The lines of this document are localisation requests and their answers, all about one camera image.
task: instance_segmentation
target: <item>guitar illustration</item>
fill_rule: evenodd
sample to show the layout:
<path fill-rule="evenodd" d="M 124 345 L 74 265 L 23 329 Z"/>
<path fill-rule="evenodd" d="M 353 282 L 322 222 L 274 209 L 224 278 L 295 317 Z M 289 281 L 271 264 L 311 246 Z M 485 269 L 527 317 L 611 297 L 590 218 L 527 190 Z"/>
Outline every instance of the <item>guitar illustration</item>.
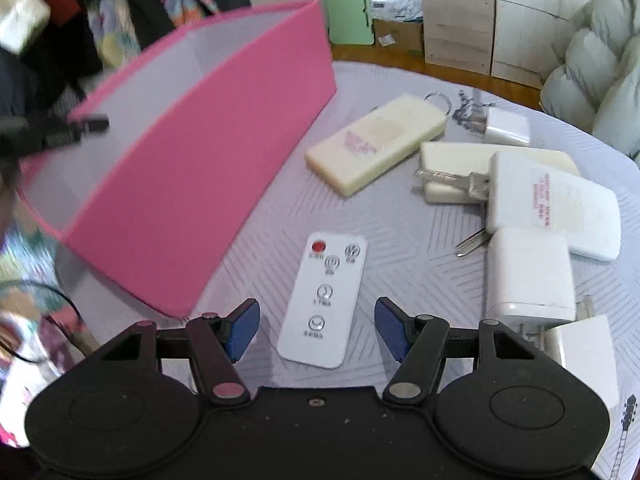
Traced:
<path fill-rule="evenodd" d="M 609 480 L 618 480 L 618 473 L 620 472 L 620 466 L 622 465 L 622 456 L 625 453 L 626 436 L 629 432 L 629 427 L 634 421 L 636 414 L 636 406 L 638 405 L 635 395 L 631 395 L 625 404 L 625 415 L 622 417 L 622 434 L 620 434 L 620 442 L 618 443 L 618 450 L 616 451 L 616 458 L 613 461 L 613 468 L 611 469 L 611 476 Z"/>

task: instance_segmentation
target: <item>pink storage bin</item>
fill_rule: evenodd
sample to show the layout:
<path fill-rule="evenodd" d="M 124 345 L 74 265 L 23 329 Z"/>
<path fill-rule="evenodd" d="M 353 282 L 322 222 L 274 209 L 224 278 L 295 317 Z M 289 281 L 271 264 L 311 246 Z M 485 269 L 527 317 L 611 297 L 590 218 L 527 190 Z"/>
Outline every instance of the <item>pink storage bin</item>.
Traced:
<path fill-rule="evenodd" d="M 61 243 L 156 310 L 186 316 L 335 93 L 317 1 L 180 28 L 90 95 L 109 133 L 34 160 L 21 195 Z"/>

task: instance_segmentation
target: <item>blue gripper pad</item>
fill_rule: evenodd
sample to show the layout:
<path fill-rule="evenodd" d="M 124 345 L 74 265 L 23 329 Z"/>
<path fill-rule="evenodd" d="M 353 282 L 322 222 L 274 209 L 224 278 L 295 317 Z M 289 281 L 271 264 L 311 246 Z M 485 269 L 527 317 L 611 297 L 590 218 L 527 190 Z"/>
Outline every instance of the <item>blue gripper pad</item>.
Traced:
<path fill-rule="evenodd" d="M 411 349 L 405 328 L 405 324 L 410 320 L 411 317 L 389 298 L 378 298 L 376 301 L 374 309 L 376 330 L 398 362 L 402 362 Z"/>
<path fill-rule="evenodd" d="M 231 334 L 225 344 L 226 355 L 232 363 L 240 360 L 260 326 L 260 304 L 253 298 L 246 300 L 225 317 L 231 322 Z"/>

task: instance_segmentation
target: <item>red button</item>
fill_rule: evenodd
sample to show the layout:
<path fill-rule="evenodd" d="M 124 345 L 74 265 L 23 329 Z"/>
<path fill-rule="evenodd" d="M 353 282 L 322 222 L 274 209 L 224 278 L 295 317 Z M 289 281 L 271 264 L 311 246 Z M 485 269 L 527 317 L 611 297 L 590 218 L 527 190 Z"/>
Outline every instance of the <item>red button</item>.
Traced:
<path fill-rule="evenodd" d="M 316 240 L 311 245 L 311 250 L 315 253 L 321 253 L 326 249 L 326 244 L 322 240 Z"/>

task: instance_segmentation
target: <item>white remote control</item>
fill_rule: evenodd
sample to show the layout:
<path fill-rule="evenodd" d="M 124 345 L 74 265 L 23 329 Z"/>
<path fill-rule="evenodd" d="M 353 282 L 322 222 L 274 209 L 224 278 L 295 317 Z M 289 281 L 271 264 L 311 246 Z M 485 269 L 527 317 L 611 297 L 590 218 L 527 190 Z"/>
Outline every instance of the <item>white remote control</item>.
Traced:
<path fill-rule="evenodd" d="M 282 357 L 321 368 L 342 364 L 366 252 L 361 236 L 308 238 L 278 338 Z"/>

